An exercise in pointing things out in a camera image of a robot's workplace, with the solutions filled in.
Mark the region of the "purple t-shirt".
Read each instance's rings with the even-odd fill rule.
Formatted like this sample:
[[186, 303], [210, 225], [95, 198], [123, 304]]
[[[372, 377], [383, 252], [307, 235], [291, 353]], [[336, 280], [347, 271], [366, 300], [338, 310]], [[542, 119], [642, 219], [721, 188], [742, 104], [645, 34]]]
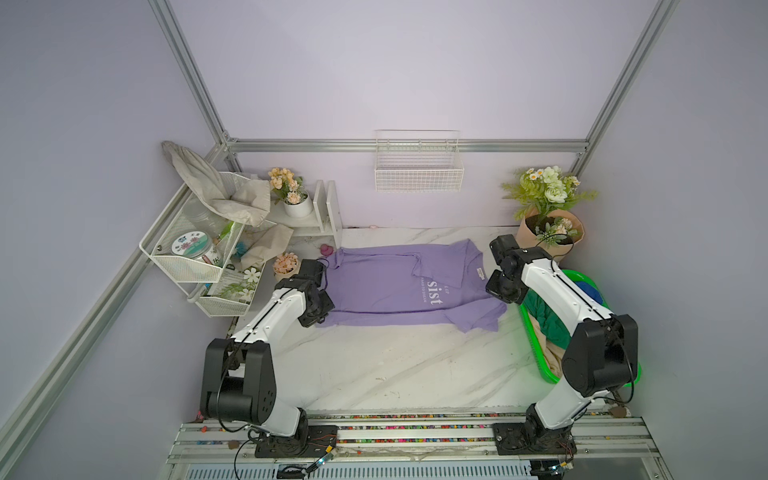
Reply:
[[496, 331], [507, 305], [486, 292], [483, 253], [469, 239], [452, 244], [342, 248], [326, 261], [335, 304], [326, 326], [451, 324]]

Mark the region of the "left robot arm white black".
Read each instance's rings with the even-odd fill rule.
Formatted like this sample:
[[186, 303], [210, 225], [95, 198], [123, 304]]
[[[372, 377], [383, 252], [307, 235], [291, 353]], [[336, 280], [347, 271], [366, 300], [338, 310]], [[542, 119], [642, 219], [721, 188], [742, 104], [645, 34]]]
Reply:
[[323, 287], [327, 265], [301, 263], [297, 274], [280, 280], [267, 304], [229, 338], [215, 338], [206, 348], [200, 413], [230, 433], [228, 422], [255, 429], [261, 455], [298, 456], [309, 446], [305, 411], [278, 395], [272, 345], [298, 324], [309, 328], [325, 321], [334, 303]]

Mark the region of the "green plastic laundry basket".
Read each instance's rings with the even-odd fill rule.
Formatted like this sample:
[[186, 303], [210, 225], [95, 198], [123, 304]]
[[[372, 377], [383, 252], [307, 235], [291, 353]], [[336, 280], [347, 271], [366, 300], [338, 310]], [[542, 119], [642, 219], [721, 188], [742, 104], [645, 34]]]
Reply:
[[538, 322], [519, 305], [526, 333], [542, 377], [553, 384], [565, 383], [582, 396], [628, 386], [637, 380], [638, 326], [629, 315], [616, 315], [596, 303], [576, 282], [594, 283], [585, 276], [563, 271], [545, 262], [523, 271], [523, 282], [535, 291], [560, 317], [571, 340], [562, 358], [562, 377], [546, 370], [543, 354], [534, 333]]

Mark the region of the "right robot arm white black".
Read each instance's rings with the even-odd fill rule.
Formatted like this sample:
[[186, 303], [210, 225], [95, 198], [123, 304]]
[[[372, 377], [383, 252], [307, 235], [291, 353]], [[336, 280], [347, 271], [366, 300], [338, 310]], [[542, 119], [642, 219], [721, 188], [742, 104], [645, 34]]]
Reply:
[[563, 377], [542, 400], [530, 405], [525, 421], [492, 426], [500, 455], [576, 453], [575, 421], [596, 399], [633, 384], [638, 368], [638, 325], [617, 315], [569, 279], [542, 248], [523, 248], [512, 235], [490, 242], [498, 269], [486, 291], [508, 304], [535, 292], [560, 318], [571, 339], [561, 361]]

